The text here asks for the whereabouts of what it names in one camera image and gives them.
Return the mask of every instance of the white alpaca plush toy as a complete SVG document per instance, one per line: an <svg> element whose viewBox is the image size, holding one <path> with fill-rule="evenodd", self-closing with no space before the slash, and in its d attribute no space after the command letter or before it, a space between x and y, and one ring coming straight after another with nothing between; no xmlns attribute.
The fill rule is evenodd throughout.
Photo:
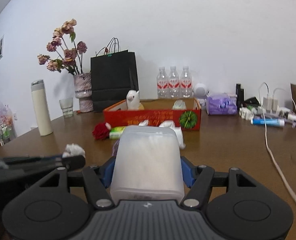
<svg viewBox="0 0 296 240"><path fill-rule="evenodd" d="M140 103L139 91L129 90L127 97L128 110L143 110L144 106Z"/></svg>

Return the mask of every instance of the flower vase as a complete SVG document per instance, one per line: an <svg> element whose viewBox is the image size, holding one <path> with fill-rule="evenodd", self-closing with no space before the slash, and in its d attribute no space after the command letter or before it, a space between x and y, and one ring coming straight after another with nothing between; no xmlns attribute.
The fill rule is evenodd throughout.
<svg viewBox="0 0 296 240"><path fill-rule="evenodd" d="M76 98L79 99L80 112L86 113L93 111L93 103L91 99L91 74L84 73L73 76L73 82L75 84Z"/></svg>

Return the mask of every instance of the screw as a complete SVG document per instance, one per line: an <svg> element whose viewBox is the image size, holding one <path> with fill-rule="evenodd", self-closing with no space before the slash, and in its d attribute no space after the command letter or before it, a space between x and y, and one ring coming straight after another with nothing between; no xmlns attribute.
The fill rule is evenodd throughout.
<svg viewBox="0 0 296 240"><path fill-rule="evenodd" d="M96 205L98 207L108 207L112 204L111 200L106 199L106 198L102 198L96 201Z"/></svg>
<svg viewBox="0 0 296 240"><path fill-rule="evenodd" d="M184 200L184 205L186 207L196 207L199 205L199 201L194 198L188 198Z"/></svg>

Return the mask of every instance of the gray gripper base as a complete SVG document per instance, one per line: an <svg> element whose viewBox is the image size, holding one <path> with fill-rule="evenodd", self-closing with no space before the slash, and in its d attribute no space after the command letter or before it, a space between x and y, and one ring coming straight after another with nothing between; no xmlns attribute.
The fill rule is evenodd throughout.
<svg viewBox="0 0 296 240"><path fill-rule="evenodd" d="M178 207L174 200L120 201L97 212L71 240L224 240L197 211Z"/></svg>

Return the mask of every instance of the red rose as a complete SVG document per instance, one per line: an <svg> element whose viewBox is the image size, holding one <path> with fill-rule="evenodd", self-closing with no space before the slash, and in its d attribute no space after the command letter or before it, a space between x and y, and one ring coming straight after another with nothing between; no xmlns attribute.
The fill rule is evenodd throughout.
<svg viewBox="0 0 296 240"><path fill-rule="evenodd" d="M106 127L106 123L99 123L92 131L92 135L96 140L104 140L109 137L109 130Z"/></svg>

